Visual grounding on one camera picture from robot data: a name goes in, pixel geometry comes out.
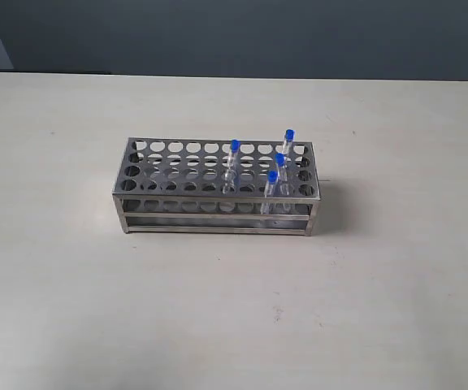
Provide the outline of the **blue-capped tube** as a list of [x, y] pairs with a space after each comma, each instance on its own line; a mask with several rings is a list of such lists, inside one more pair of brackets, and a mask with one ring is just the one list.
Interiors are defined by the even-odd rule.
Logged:
[[233, 139], [230, 144], [226, 170], [223, 175], [224, 184], [222, 187], [222, 193], [228, 194], [235, 191], [236, 178], [237, 178], [237, 160], [240, 150], [241, 143]]
[[282, 154], [288, 156], [293, 149], [295, 132], [292, 129], [287, 129], [284, 134], [284, 141], [282, 144]]
[[267, 198], [274, 197], [275, 187], [277, 185], [278, 179], [279, 179], [279, 176], [278, 176], [277, 171], [268, 172], [266, 185], [263, 191], [264, 198], [266, 200], [261, 204], [261, 208], [260, 208], [262, 215], [268, 215], [270, 213], [271, 203], [267, 201]]
[[275, 155], [276, 169], [278, 174], [279, 192], [283, 196], [289, 196], [291, 193], [288, 182], [288, 173], [286, 167], [286, 156], [282, 153]]

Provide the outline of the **stainless steel test tube rack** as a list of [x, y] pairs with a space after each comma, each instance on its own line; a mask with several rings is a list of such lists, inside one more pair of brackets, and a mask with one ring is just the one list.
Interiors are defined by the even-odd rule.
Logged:
[[230, 141], [128, 139], [112, 191], [124, 232], [200, 232], [308, 236], [321, 202], [314, 146], [293, 142], [286, 156], [289, 196], [267, 198], [282, 141], [241, 141], [235, 191], [222, 193]]

